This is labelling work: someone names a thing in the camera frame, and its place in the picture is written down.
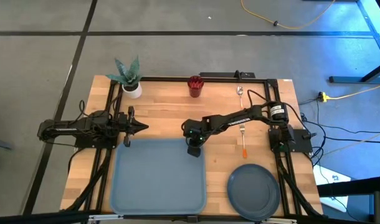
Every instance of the floor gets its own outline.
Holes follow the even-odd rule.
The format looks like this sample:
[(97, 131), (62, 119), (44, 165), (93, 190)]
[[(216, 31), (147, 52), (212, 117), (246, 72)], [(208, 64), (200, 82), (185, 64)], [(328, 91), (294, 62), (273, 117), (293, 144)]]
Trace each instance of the floor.
[[(301, 0), (244, 2), (251, 11), (290, 25), (309, 21), (328, 5)], [(0, 0), (0, 31), (82, 31), (91, 3)], [(375, 1), (362, 0), (362, 4), (380, 33)], [(239, 0), (103, 0), (97, 3), (88, 30), (286, 31), (247, 14)], [(302, 31), (368, 32), (369, 27), (356, 3), (336, 2)], [(53, 117), (80, 42), (77, 35), (0, 35), (0, 140), (14, 146), (12, 151), (0, 149), (0, 216), (22, 211), (42, 149), (36, 137), (38, 125)], [(188, 77), (238, 69), (254, 72), (259, 78), (291, 78), (299, 102), (314, 98), (319, 91), (340, 96), (365, 90), (371, 86), (330, 84), (327, 79), (332, 75), (363, 76), (380, 65), (380, 48), (371, 36), (88, 36), (77, 68), (73, 67), (75, 76), (62, 118), (78, 115), (78, 102), (87, 99), (94, 75), (116, 73), (114, 57), (129, 63), (137, 55), (146, 76)], [(310, 121), (316, 121), (315, 103), (303, 105), (301, 110)], [(320, 104), (320, 123), (353, 131), (380, 131), (380, 89)], [(319, 145), (319, 129), (308, 127), (318, 133), (313, 144)], [(337, 129), (326, 132), (333, 138), (370, 137)], [(72, 139), (58, 142), (72, 143)], [(347, 144), (350, 142), (327, 140), (325, 151)], [(71, 154), (69, 147), (53, 147), (35, 213), (59, 209)], [(355, 179), (380, 176), (380, 144), (360, 144), (328, 154), (321, 165)], [(329, 208), (325, 212), (333, 213)], [(351, 198), (349, 212), (366, 218), (366, 197)], [(343, 213), (338, 217), (349, 218)]]

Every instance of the yellow cable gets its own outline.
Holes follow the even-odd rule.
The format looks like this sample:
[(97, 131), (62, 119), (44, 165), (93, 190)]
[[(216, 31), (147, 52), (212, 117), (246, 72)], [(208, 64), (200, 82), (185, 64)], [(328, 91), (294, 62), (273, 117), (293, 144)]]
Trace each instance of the yellow cable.
[[(334, 2), (335, 2), (336, 0), (333, 0), (332, 2), (331, 2), (331, 4), (325, 9), (325, 10), (323, 10), (323, 12), (321, 12), (316, 18), (314, 18), (312, 21), (310, 21), (310, 22), (308, 22), (308, 23), (306, 23), (306, 24), (304, 24), (304, 25), (302, 25), (302, 26), (298, 26), (298, 27), (292, 27), (292, 26), (285, 26), (285, 25), (281, 25), (281, 24), (279, 24), (279, 23), (277, 23), (277, 26), (280, 26), (280, 27), (283, 27), (283, 28), (286, 28), (286, 29), (302, 29), (302, 28), (304, 28), (304, 27), (307, 27), (307, 26), (309, 26), (310, 24), (312, 24), (312, 23), (314, 23), (314, 22), (316, 22), (333, 4), (334, 4)], [(263, 16), (261, 16), (261, 15), (258, 15), (258, 14), (256, 14), (256, 13), (254, 13), (254, 12), (251, 12), (250, 10), (248, 10), (247, 8), (245, 8), (245, 6), (244, 6), (244, 2), (243, 2), (243, 0), (241, 0), (241, 6), (242, 6), (242, 8), (246, 11), (246, 12), (248, 12), (249, 14), (251, 14), (251, 15), (253, 15), (253, 16), (256, 16), (256, 17), (258, 17), (258, 18), (261, 18), (261, 19), (263, 19), (263, 20), (265, 20), (265, 21), (267, 21), (267, 22), (269, 22), (269, 23), (271, 23), (271, 24), (274, 24), (275, 23), (275, 21), (271, 21), (270, 19), (267, 19), (266, 17), (263, 17)]]
[(329, 97), (329, 96), (326, 96), (326, 99), (327, 100), (339, 100), (339, 99), (347, 98), (347, 97), (354, 96), (354, 95), (357, 95), (357, 94), (360, 94), (360, 93), (366, 93), (367, 91), (375, 90), (375, 89), (378, 89), (378, 88), (380, 88), (380, 85), (376, 86), (374, 88), (368, 89), (368, 90), (359, 91), (357, 93), (352, 93), (352, 94), (345, 95), (345, 96), (339, 96), (339, 97)]

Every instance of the succulent plant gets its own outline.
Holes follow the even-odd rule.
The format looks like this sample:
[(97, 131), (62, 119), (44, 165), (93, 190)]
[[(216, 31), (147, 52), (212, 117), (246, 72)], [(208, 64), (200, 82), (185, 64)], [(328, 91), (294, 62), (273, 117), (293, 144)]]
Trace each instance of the succulent plant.
[(121, 83), (123, 86), (135, 86), (139, 83), (141, 79), (141, 75), (139, 74), (139, 56), (130, 64), (129, 70), (127, 70), (124, 64), (118, 59), (115, 59), (115, 65), (120, 75), (106, 75), (106, 77)]

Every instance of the blue plate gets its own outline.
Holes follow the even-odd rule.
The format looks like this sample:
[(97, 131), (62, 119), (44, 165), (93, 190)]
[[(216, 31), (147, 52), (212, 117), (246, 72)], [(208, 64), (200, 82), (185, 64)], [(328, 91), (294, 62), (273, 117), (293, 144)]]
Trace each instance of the blue plate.
[(274, 176), (256, 164), (242, 165), (233, 171), (227, 182), (227, 194), (234, 209), (252, 221), (270, 218), (280, 203)]

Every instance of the potted plant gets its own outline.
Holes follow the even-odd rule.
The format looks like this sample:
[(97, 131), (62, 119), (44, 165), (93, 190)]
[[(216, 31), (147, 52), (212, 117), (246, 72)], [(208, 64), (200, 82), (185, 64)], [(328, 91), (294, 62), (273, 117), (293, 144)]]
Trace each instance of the potted plant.
[(132, 62), (129, 70), (118, 59), (115, 59), (115, 64), (120, 75), (106, 75), (106, 77), (121, 83), (123, 91), (130, 98), (138, 98), (141, 95), (139, 56)]

